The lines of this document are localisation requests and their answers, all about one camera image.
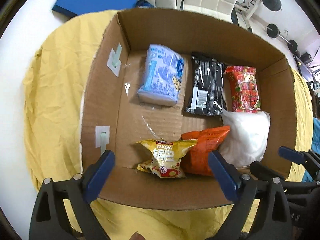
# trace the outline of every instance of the white table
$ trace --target white table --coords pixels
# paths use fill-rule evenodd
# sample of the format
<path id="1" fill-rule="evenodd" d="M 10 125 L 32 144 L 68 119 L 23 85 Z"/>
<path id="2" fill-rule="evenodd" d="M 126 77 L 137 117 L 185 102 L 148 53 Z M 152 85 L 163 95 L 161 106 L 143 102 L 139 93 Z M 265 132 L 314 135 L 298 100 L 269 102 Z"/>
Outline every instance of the white table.
<path id="1" fill-rule="evenodd" d="M 0 206 L 23 240 L 28 239 L 36 191 L 23 143 L 22 80 L 37 49 L 66 18 L 52 13 L 56 0 L 28 0 L 0 39 Z"/>

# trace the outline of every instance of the chip bag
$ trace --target chip bag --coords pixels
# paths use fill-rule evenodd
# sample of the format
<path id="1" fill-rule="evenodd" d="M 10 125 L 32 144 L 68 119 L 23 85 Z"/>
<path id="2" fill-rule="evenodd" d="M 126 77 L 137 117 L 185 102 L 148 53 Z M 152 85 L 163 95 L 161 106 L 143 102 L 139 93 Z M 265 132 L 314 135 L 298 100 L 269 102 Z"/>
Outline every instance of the chip bag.
<path id="1" fill-rule="evenodd" d="M 213 176 L 208 165 L 209 152 L 218 148 L 229 131 L 230 126 L 223 126 L 182 134 L 181 138 L 183 140 L 198 139 L 197 144 L 181 160 L 181 167 L 184 171 L 192 174 Z"/>
<path id="2" fill-rule="evenodd" d="M 152 152 L 151 160 L 137 166 L 139 171 L 152 172 L 160 178 L 184 178 L 184 172 L 180 168 L 181 158 L 197 143 L 197 140 L 176 142 L 145 140 L 137 143 Z"/>
<path id="3" fill-rule="evenodd" d="M 261 110 L 254 67 L 230 66 L 224 73 L 230 81 L 232 111 L 256 113 Z"/>

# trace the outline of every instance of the snack package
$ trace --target snack package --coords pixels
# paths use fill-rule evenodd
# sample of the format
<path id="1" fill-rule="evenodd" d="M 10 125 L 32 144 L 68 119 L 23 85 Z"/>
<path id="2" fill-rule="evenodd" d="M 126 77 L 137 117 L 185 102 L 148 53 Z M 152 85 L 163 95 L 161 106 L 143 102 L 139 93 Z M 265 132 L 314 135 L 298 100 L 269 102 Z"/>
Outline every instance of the snack package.
<path id="1" fill-rule="evenodd" d="M 181 138 L 183 140 L 198 139 L 197 144 L 181 160 L 181 167 L 184 171 L 204 176 L 213 176 L 208 165 L 209 152 L 218 148 L 229 131 L 229 126 L 223 126 L 182 134 Z"/>
<path id="2" fill-rule="evenodd" d="M 254 67 L 226 68 L 225 75 L 230 81 L 233 112 L 255 113 L 261 110 L 255 74 Z"/>
<path id="3" fill-rule="evenodd" d="M 152 152 L 151 160 L 137 166 L 139 171 L 152 172 L 160 178 L 184 178 L 184 172 L 180 168 L 181 158 L 197 143 L 197 140 L 176 142 L 145 140 L 137 143 Z"/>
<path id="4" fill-rule="evenodd" d="M 224 64 L 196 52 L 192 54 L 191 61 L 193 93 L 185 111 L 209 116 L 221 115 Z"/>
<path id="5" fill-rule="evenodd" d="M 143 85 L 139 100 L 162 106 L 174 106 L 179 97 L 183 73 L 183 58 L 173 50 L 151 44 L 146 58 Z"/>
<path id="6" fill-rule="evenodd" d="M 269 113 L 236 113 L 223 109 L 222 120 L 230 126 L 229 135 L 219 147 L 226 162 L 243 168 L 254 161 L 261 161 L 267 148 Z"/>

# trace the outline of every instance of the blue snack package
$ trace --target blue snack package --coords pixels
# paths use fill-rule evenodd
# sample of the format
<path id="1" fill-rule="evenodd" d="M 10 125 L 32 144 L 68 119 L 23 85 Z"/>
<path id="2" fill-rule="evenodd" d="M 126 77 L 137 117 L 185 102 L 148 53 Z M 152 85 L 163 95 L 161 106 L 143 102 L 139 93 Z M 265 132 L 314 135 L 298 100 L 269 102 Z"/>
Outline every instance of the blue snack package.
<path id="1" fill-rule="evenodd" d="M 139 100 L 161 106 L 174 106 L 179 97 L 183 58 L 166 46 L 151 44 L 146 58 Z"/>

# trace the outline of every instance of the metal bolt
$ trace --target metal bolt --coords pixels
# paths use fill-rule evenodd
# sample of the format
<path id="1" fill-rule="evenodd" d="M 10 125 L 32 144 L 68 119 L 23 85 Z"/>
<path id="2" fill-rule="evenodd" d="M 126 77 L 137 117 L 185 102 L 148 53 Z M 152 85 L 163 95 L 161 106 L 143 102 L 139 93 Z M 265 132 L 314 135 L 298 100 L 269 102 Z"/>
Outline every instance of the metal bolt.
<path id="1" fill-rule="evenodd" d="M 82 174 L 80 174 L 80 173 L 77 173 L 77 174 L 73 175 L 73 179 L 75 179 L 75 180 L 78 180 L 78 179 L 81 179 L 81 178 L 82 178 Z"/>
<path id="2" fill-rule="evenodd" d="M 43 180 L 43 183 L 44 184 L 49 184 L 51 182 L 51 179 L 50 178 L 46 178 Z"/>
<path id="3" fill-rule="evenodd" d="M 280 179 L 279 179 L 278 177 L 273 178 L 272 181 L 273 181 L 275 184 L 279 184 L 279 183 L 280 183 Z"/>
<path id="4" fill-rule="evenodd" d="M 244 179 L 244 180 L 249 180 L 249 179 L 250 179 L 250 175 L 249 175 L 249 174 L 246 174 L 246 173 L 242 174 L 241 177 L 242 177 L 242 179 Z"/>

